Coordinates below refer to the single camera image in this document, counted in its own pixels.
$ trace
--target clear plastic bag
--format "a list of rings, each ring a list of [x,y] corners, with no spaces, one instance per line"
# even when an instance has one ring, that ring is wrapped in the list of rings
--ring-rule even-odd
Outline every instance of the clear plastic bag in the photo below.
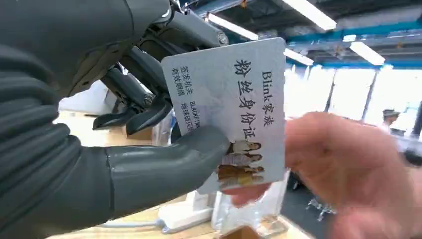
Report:
[[[166,146],[170,144],[170,136],[175,124],[176,116],[171,110],[166,117],[152,129],[152,144]]]
[[[231,204],[230,196],[218,193],[212,225],[220,230],[221,238],[271,238],[284,233],[288,228],[278,215],[288,176],[286,171],[283,181],[273,183],[258,201],[241,208]]]

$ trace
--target robotic hand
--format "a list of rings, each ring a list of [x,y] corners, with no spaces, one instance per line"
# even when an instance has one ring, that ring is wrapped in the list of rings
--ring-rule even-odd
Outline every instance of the robotic hand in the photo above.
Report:
[[[87,148],[52,123],[61,98],[97,79],[126,110],[94,129],[159,123],[171,109],[159,61],[227,44],[178,2],[8,0],[0,22],[0,238],[44,238],[166,202],[199,187],[227,151],[211,127],[168,147]]]

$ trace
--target wooden table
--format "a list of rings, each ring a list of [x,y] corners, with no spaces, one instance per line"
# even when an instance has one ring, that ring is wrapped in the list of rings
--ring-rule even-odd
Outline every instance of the wooden table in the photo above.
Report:
[[[80,114],[63,112],[60,117],[56,120],[59,123],[66,123],[71,134],[77,136],[82,145],[84,146],[119,146],[119,145],[142,145],[151,144],[150,141],[140,140],[129,140],[126,136],[118,133],[117,131],[92,131],[92,122],[94,118],[84,117]],[[186,196],[177,198],[163,205],[180,202],[185,199]],[[154,208],[142,211],[130,215],[125,218],[115,220],[114,222],[153,222],[158,216],[158,210],[163,205],[159,205]],[[278,239],[312,239],[310,235],[300,229],[299,226],[293,224],[285,217],[280,216],[279,219],[286,224],[289,229],[286,233],[279,235]],[[211,227],[210,222],[203,223],[201,225],[189,228],[187,230],[165,235],[162,234],[160,229],[155,227],[143,227],[135,229],[110,229],[110,228],[99,228],[93,227],[78,232],[73,232],[65,235],[50,237],[49,239],[213,239],[217,238],[218,233]]]

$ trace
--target ceiling light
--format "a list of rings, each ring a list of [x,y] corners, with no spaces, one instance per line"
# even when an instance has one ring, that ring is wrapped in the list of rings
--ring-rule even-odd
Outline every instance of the ceiling light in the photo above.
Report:
[[[292,58],[293,60],[296,60],[296,61],[298,61],[298,62],[300,62],[302,64],[305,64],[307,66],[310,66],[310,65],[312,65],[314,63],[314,61],[311,60],[311,59],[309,59],[308,57],[306,57],[304,55],[301,55],[299,53],[296,53],[296,52],[294,52],[294,51],[292,51],[290,49],[287,49],[287,48],[284,51],[284,55],[287,56],[287,57],[289,57],[289,58]]]
[[[235,25],[235,24],[233,24],[229,21],[226,21],[226,20],[224,20],[224,19],[222,19],[222,18],[220,18],[220,17],[218,17],[214,14],[208,13],[206,18],[205,18],[205,21],[211,21],[211,22],[213,22],[217,25],[225,27],[225,28],[229,29],[230,31],[236,32],[237,34],[242,35],[242,36],[249,38],[251,40],[258,40],[257,34],[250,32],[250,31],[248,31],[248,30],[246,30],[246,29],[244,29],[244,28],[242,28],[238,25]]]
[[[392,70],[394,68],[393,65],[385,64],[381,69],[382,70]]]
[[[337,27],[337,22],[306,0],[282,1],[326,31],[333,30]]]
[[[249,38],[251,40],[258,40],[259,36],[251,31],[248,31],[238,25],[235,25],[229,21],[226,21],[214,14],[208,13],[207,16],[205,17],[205,21],[211,21],[217,25],[220,25],[222,27],[225,27],[227,29],[229,29],[230,31],[236,32],[239,35],[242,35],[246,38]],[[284,51],[284,55],[287,57],[292,58],[293,60],[296,60],[302,64],[305,64],[307,66],[310,66],[314,63],[313,60],[309,59],[308,57],[301,55],[299,53],[296,53],[290,49],[287,49]]]
[[[347,35],[343,37],[343,42],[353,42],[356,41],[356,35]]]
[[[352,42],[350,49],[363,57],[365,60],[369,61],[372,65],[380,66],[385,62],[384,57],[361,41]]]

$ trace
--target white card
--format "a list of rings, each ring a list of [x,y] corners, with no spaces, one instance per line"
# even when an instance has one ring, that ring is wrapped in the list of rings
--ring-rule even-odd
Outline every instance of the white card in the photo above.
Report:
[[[232,143],[200,193],[283,179],[284,50],[273,38],[163,59],[181,134],[213,125]]]

